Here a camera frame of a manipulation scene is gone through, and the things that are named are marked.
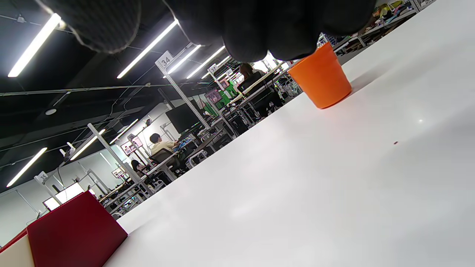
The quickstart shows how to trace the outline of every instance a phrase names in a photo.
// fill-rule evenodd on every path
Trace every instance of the cable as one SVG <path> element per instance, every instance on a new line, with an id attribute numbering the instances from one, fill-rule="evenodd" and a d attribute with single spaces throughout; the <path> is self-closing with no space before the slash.
<path id="1" fill-rule="evenodd" d="M 61 173 L 59 172 L 59 166 L 57 168 L 57 171 L 58 171 L 58 176 L 59 176 L 59 180 L 61 181 L 61 183 L 63 184 L 63 187 L 64 187 L 64 182 L 63 182 L 63 178 L 61 177 Z M 64 194 L 65 194 L 65 197 L 66 197 L 66 201 L 67 201 L 67 191 L 66 191 L 66 188 L 64 188 Z"/>

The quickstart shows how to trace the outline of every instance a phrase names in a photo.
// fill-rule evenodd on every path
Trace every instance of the fluorescent light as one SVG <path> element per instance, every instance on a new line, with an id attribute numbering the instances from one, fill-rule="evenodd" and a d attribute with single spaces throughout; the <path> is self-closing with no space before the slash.
<path id="1" fill-rule="evenodd" d="M 20 176 L 24 174 L 28 170 L 28 168 L 31 167 L 31 165 L 33 165 L 33 163 L 46 151 L 46 149 L 48 148 L 43 147 L 38 153 L 36 153 L 36 155 L 25 165 L 25 167 L 23 167 L 23 169 L 21 169 L 21 171 L 17 175 L 15 175 L 13 179 L 11 179 L 11 181 L 7 184 L 7 187 L 13 185 L 18 180 L 18 178 L 20 178 Z"/>
<path id="2" fill-rule="evenodd" d="M 221 76 L 219 76 L 218 78 L 216 78 L 217 80 L 221 79 L 222 77 L 224 77 L 226 75 L 226 72 L 221 74 Z"/>
<path id="3" fill-rule="evenodd" d="M 105 129 L 102 129 L 99 134 L 102 135 L 103 133 L 105 132 Z M 97 139 L 97 136 L 94 136 L 89 142 L 86 143 L 85 146 L 83 146 L 78 152 L 74 153 L 73 157 L 70 159 L 71 161 L 73 161 L 75 158 L 77 158 L 79 156 L 79 154 L 81 154 L 82 152 L 84 152 L 84 150 L 86 150 L 86 148 L 88 146 L 90 146 L 95 140 Z"/>
<path id="4" fill-rule="evenodd" d="M 214 52 L 213 55 L 211 55 L 208 59 L 206 59 L 205 62 L 203 62 L 203 64 L 201 64 L 198 68 L 196 68 L 195 70 L 193 70 L 192 73 L 190 73 L 190 75 L 188 75 L 188 77 L 186 77 L 187 79 L 190 79 L 193 75 L 195 75 L 200 69 L 202 69 L 204 66 L 206 66 L 206 64 L 208 62 L 210 62 L 213 58 L 215 58 L 221 51 L 224 50 L 224 48 L 226 48 L 226 46 L 222 46 L 220 49 L 218 49 L 216 52 Z"/>
<path id="5" fill-rule="evenodd" d="M 231 56 L 225 57 L 217 66 L 218 66 L 218 67 L 221 67 L 221 65 L 223 65 L 224 62 L 226 62 L 226 60 L 228 60 L 230 57 L 231 57 Z M 209 72 L 207 72 L 203 77 L 201 77 L 201 79 L 206 78 L 206 76 L 208 76 L 208 75 L 209 75 Z"/>
<path id="6" fill-rule="evenodd" d="M 142 53 L 139 54 L 138 57 L 136 57 L 132 63 L 130 63 L 120 74 L 117 76 L 117 79 L 122 78 L 137 62 L 139 62 L 142 57 L 144 57 L 158 42 L 160 42 L 175 26 L 178 25 L 178 20 L 175 20 L 173 23 L 170 24 L 149 46 L 147 46 L 146 49 L 142 51 Z"/>
<path id="7" fill-rule="evenodd" d="M 133 121 L 129 126 L 127 126 L 127 128 L 125 128 L 122 132 L 119 133 L 118 136 L 116 136 L 114 138 L 114 140 L 112 140 L 109 144 L 112 144 L 114 143 L 117 139 L 119 139 L 119 137 L 122 136 L 122 134 L 124 134 L 127 130 L 129 130 L 130 127 L 132 127 L 132 125 L 134 125 L 134 123 L 136 123 L 139 119 L 135 119 L 135 121 Z"/>
<path id="8" fill-rule="evenodd" d="M 177 70 L 177 68 L 179 66 L 181 66 L 189 57 L 191 57 L 191 55 L 193 55 L 196 51 L 198 51 L 198 49 L 201 47 L 201 45 L 198 45 L 196 46 L 190 53 L 188 53 L 182 60 L 180 60 L 178 62 L 178 64 L 176 64 L 175 66 L 173 66 L 170 71 L 168 72 L 168 74 L 174 72 L 175 70 Z"/>
<path id="9" fill-rule="evenodd" d="M 61 21 L 61 17 L 54 13 L 48 20 L 48 22 L 43 26 L 38 35 L 33 39 L 28 48 L 23 52 L 20 59 L 16 62 L 15 66 L 8 73 L 8 77 L 17 77 L 20 75 L 20 72 L 26 67 L 28 62 L 33 58 L 33 56 L 38 52 L 39 48 L 46 41 L 48 36 L 54 31 L 56 25 Z"/>

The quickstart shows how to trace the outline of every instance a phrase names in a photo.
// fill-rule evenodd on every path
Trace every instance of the office chair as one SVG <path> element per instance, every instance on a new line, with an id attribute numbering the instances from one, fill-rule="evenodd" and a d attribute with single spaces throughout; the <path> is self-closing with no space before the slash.
<path id="1" fill-rule="evenodd" d="M 155 162 L 157 162 L 157 164 L 160 164 L 166 159 L 168 159 L 171 155 L 173 155 L 172 152 L 170 152 L 168 149 L 162 148 L 157 153 L 152 155 L 151 158 Z M 188 170 L 185 163 L 181 162 L 177 156 L 174 156 L 171 159 L 169 159 L 166 165 L 167 167 L 171 167 L 170 170 L 172 172 L 178 173 L 179 175 L 182 175 Z"/>

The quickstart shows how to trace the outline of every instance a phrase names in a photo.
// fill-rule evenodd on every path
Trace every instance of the black monitor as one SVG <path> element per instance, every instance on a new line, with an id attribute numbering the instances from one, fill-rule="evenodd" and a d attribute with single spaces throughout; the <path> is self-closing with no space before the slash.
<path id="1" fill-rule="evenodd" d="M 195 106 L 196 109 L 200 110 L 195 100 L 190 100 L 190 102 L 193 104 L 193 106 Z M 196 123 L 200 122 L 198 117 L 193 113 L 186 103 L 165 112 L 165 114 L 179 133 L 186 131 Z"/>

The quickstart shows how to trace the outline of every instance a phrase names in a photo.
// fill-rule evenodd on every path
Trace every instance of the ceiling pipe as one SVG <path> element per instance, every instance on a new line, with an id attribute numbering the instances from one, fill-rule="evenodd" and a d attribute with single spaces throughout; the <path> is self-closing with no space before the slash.
<path id="1" fill-rule="evenodd" d="M 195 84 L 195 83 L 183 83 L 181 85 L 187 85 L 187 84 Z M 164 86 L 171 86 L 171 85 L 165 84 L 165 85 L 140 85 L 140 86 L 104 86 L 104 87 L 55 89 L 55 90 L 38 90 L 38 91 L 25 91 L 25 92 L 6 92 L 6 93 L 0 93 L 0 96 L 61 94 L 61 93 L 67 93 L 67 92 L 75 93 L 75 92 L 97 91 L 97 90 L 107 90 L 107 89 L 164 87 Z"/>

